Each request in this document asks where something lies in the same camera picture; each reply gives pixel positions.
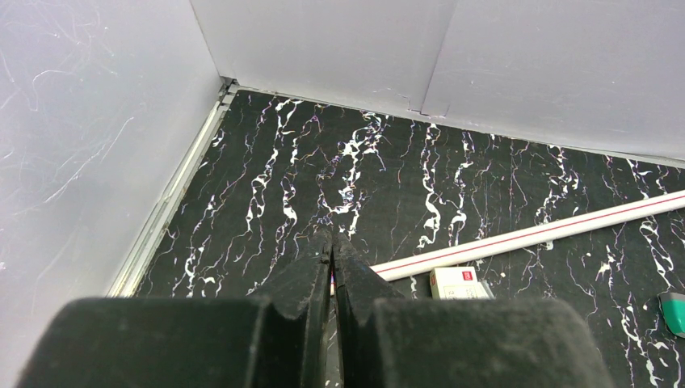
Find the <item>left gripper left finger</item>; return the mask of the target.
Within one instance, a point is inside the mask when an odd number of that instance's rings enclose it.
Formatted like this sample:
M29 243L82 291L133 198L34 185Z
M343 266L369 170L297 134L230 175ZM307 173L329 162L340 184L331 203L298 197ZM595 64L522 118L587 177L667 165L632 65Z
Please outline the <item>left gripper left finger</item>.
M320 387L333 238L317 231L252 294L66 304L21 387Z

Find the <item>white PVC pipe frame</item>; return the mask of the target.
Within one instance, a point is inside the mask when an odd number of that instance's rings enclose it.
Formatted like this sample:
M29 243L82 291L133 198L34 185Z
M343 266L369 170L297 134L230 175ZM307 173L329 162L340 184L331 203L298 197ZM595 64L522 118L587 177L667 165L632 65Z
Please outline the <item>white PVC pipe frame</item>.
M420 255L371 266L387 281L430 272L435 268L450 267L485 257L515 251L561 238L583 234L625 222L666 213L684 207L684 191L672 192L625 205L618 205L558 221L495 235Z

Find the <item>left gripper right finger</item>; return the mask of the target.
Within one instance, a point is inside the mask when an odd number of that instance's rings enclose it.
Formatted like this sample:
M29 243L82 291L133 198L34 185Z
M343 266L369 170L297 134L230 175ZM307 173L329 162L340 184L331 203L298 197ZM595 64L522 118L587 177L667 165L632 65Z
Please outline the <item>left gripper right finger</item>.
M611 387L586 323L541 299L409 299L333 239L347 387Z

